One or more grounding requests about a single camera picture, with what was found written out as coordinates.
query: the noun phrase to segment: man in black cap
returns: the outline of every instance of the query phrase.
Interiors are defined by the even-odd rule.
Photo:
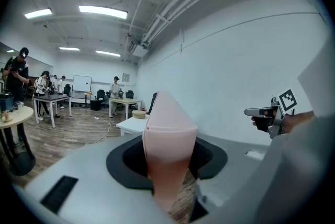
[[[120,80],[118,76],[114,77],[114,82],[110,85],[109,91],[110,91],[110,97],[111,98],[119,98],[119,91],[120,91],[120,86],[118,85],[117,81]],[[117,108],[117,103],[112,102],[111,103],[111,117],[113,115],[117,115],[116,108]]]
[[[6,88],[11,92],[14,101],[23,101],[23,84],[29,83],[28,64],[25,61],[29,50],[23,47],[17,57],[10,58],[2,72],[2,78],[8,76]]]
[[[22,86],[23,84],[29,83],[28,64],[25,61],[28,53],[29,50],[26,47],[23,47],[20,50],[19,55],[17,57],[12,57],[7,61],[6,66],[2,72],[3,80],[7,77],[6,88],[13,95],[14,101],[16,103],[23,101],[24,95]],[[24,132],[25,131],[23,128],[23,124],[17,125],[19,142],[21,143],[22,146],[24,146],[23,144]],[[5,130],[5,136],[9,147],[13,148],[15,144],[13,141],[12,132]]]

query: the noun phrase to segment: ceiling light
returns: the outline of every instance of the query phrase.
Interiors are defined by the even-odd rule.
[[[52,12],[50,9],[44,9],[44,10],[39,10],[35,12],[31,12],[28,14],[25,14],[26,18],[33,18],[33,17],[40,17],[40,16],[45,16],[45,15],[51,15]]]
[[[100,7],[100,6],[80,5],[79,10],[80,12],[103,14],[107,16],[120,17],[123,19],[126,19],[127,14],[128,14],[128,12],[126,11],[121,11],[121,10],[117,10],[113,8],[107,8],[107,7]]]
[[[79,48],[72,48],[72,47],[60,47],[60,50],[72,50],[72,51],[80,51]]]
[[[120,54],[108,53],[108,52],[104,52],[104,51],[96,51],[96,52],[100,53],[100,54],[110,54],[110,55],[113,55],[115,57],[120,57],[121,56]]]

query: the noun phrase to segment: black t-shirt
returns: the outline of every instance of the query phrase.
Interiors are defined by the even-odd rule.
[[[28,64],[25,61],[19,62],[17,61],[17,57],[10,58],[5,66],[5,70],[7,70],[8,66],[12,65],[12,69],[16,69],[20,76],[28,79]],[[11,73],[7,76],[6,88],[11,89],[12,87],[22,87],[22,82],[15,78]]]

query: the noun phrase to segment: black cap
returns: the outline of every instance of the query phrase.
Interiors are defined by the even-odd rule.
[[[28,54],[29,54],[29,50],[28,50],[28,48],[23,47],[23,48],[20,50],[20,54],[19,54],[19,55],[25,59],[25,58],[27,57]]]

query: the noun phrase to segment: cable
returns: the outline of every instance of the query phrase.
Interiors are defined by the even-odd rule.
[[[110,128],[111,128],[111,124],[110,124],[110,123],[113,124],[114,121],[109,121],[109,122],[107,122],[106,120],[104,120],[104,119],[99,119],[98,117],[94,117],[94,118],[97,119],[97,120],[105,121],[105,122],[109,125],[107,133],[106,133],[103,137],[99,138],[97,141],[94,142],[94,143],[97,143],[97,142],[99,142],[100,140],[102,140],[104,137],[106,137],[106,136],[108,135],[109,130],[110,130]]]

